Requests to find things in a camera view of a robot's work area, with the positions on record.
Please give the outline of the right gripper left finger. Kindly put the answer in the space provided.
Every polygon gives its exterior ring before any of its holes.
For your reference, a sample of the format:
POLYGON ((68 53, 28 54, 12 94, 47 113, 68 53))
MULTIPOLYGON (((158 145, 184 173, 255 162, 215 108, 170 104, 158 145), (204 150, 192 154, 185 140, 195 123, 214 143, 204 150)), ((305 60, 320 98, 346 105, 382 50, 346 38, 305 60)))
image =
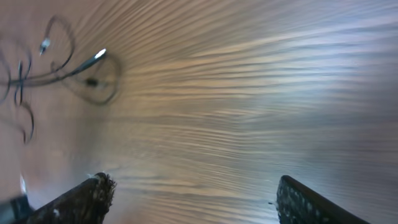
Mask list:
POLYGON ((115 188, 116 182, 99 172, 18 220, 18 224, 102 224, 115 188))

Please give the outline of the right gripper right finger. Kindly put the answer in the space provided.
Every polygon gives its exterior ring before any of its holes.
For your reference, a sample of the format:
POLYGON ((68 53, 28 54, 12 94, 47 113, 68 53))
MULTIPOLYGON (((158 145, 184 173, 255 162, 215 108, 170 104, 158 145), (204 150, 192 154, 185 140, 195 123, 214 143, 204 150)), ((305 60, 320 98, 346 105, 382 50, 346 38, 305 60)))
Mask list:
POLYGON ((280 224, 368 224, 289 175, 279 180, 275 206, 280 224))

